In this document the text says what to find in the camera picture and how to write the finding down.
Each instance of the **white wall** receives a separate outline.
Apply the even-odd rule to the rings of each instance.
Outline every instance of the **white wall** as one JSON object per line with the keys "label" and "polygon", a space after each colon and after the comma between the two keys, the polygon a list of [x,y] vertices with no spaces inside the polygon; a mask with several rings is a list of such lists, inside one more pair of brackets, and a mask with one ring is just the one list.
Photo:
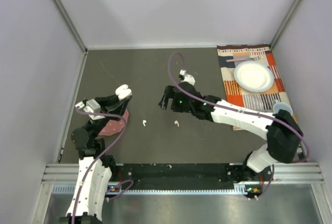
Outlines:
{"label": "white wall", "polygon": [[293,0],[62,0],[89,48],[270,43]]}
{"label": "white wall", "polygon": [[274,55],[295,114],[332,192],[332,3],[304,0]]}
{"label": "white wall", "polygon": [[82,52],[51,0],[0,0],[0,216],[29,223]]}

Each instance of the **small white object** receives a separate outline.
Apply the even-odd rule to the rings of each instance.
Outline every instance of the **small white object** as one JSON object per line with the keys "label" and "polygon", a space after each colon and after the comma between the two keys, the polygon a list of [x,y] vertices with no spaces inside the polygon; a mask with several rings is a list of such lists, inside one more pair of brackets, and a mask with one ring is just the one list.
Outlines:
{"label": "small white object", "polygon": [[78,107],[78,109],[82,109],[83,107],[85,107],[83,101],[78,102],[78,103],[75,105],[75,108],[77,108],[77,107]]}
{"label": "small white object", "polygon": [[278,100],[273,101],[273,112],[277,114],[279,110],[285,110],[290,113],[290,115],[293,115],[293,109],[290,105],[288,105],[285,102],[280,102]]}
{"label": "small white object", "polygon": [[122,86],[118,87],[118,88],[115,90],[115,94],[116,94],[117,96],[119,96],[120,93],[121,93],[122,91],[124,91],[124,90],[126,90],[126,89],[128,89],[128,88],[129,88],[129,86],[128,86],[127,84],[123,84]]}
{"label": "small white object", "polygon": [[258,93],[269,90],[274,82],[271,70],[254,61],[239,64],[234,70],[234,78],[244,89]]}
{"label": "small white object", "polygon": [[196,82],[195,78],[192,75],[187,74],[187,71],[182,69],[180,71],[180,75],[182,75],[184,77],[184,79],[181,82],[187,82],[193,86],[195,85],[195,82]]}
{"label": "small white object", "polygon": [[128,96],[132,95],[132,91],[127,84],[124,84],[115,90],[115,94],[118,96],[119,100],[121,101],[127,98]]}

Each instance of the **gray table surface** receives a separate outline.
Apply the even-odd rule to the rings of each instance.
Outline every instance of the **gray table surface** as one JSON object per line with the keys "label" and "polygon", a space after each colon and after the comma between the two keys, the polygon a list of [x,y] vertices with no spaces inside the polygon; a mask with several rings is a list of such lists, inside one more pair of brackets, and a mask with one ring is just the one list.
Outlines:
{"label": "gray table surface", "polygon": [[[167,62],[174,51],[185,56],[197,91],[226,99],[216,48],[187,48],[89,51],[76,101],[112,95],[121,84],[132,89],[127,131],[108,152],[117,163],[242,162],[265,141],[247,131],[233,131],[229,125],[198,120],[170,109],[164,111],[158,106],[165,86],[172,84]],[[179,58],[172,66],[173,75],[178,76],[180,69]],[[62,163],[78,162],[70,134],[87,121],[87,116],[73,113]],[[116,135],[106,137],[106,145]]]}

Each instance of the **orange striped placemat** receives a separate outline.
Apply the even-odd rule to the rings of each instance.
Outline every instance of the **orange striped placemat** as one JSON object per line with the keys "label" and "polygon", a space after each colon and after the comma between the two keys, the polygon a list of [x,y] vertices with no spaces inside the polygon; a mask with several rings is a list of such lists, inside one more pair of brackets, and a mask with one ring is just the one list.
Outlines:
{"label": "orange striped placemat", "polygon": [[[217,46],[217,51],[220,70],[222,72],[226,90],[226,98],[229,103],[262,112],[272,112],[272,105],[274,100],[279,100],[280,102],[285,102],[291,105],[284,87],[284,83],[276,67],[273,54],[268,45]],[[238,66],[243,61],[226,61],[229,59],[249,59],[250,57],[256,57],[258,55],[262,55],[262,58],[256,62],[269,67],[274,76],[274,83],[268,91],[254,93],[245,90],[235,81],[234,70],[236,66]]]}

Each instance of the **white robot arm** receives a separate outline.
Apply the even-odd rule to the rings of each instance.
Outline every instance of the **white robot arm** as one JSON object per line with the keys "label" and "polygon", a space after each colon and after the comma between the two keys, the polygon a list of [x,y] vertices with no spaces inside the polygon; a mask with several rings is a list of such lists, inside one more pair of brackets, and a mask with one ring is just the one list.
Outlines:
{"label": "white robot arm", "polygon": [[[115,94],[108,97],[96,97],[91,100],[83,100],[75,105],[86,113],[110,113],[122,116],[132,98],[132,91],[128,85],[122,85],[116,89]],[[112,177],[112,171],[116,169],[113,156],[103,155],[90,168],[87,177],[83,181],[87,169],[95,158],[105,150],[104,139],[96,139],[100,131],[112,117],[89,115],[90,120],[71,134],[79,154],[79,173],[75,192],[67,210],[66,217],[61,217],[59,223],[69,224],[72,221],[75,200],[77,200],[74,223],[102,223],[102,207],[107,192],[108,182]]]}
{"label": "white robot arm", "polygon": [[[278,118],[291,125],[303,135],[299,126],[288,112],[280,111],[278,114],[261,113],[230,104],[215,96],[202,96],[194,88],[195,79],[192,75],[187,74],[185,70],[181,70],[179,77],[181,79],[179,86],[188,93],[226,108],[237,109],[238,111],[202,103],[190,98],[173,86],[166,86],[165,88],[163,98],[159,103],[162,109],[166,110],[168,100],[173,99],[171,109],[175,112],[191,113],[198,119],[236,126],[266,140],[267,144],[251,152],[244,161],[245,165],[255,173],[259,173],[264,168],[277,162],[291,163],[293,161],[300,139],[289,129],[274,121],[274,119]],[[244,114],[244,112],[258,113],[266,115],[269,118],[252,116]]]}

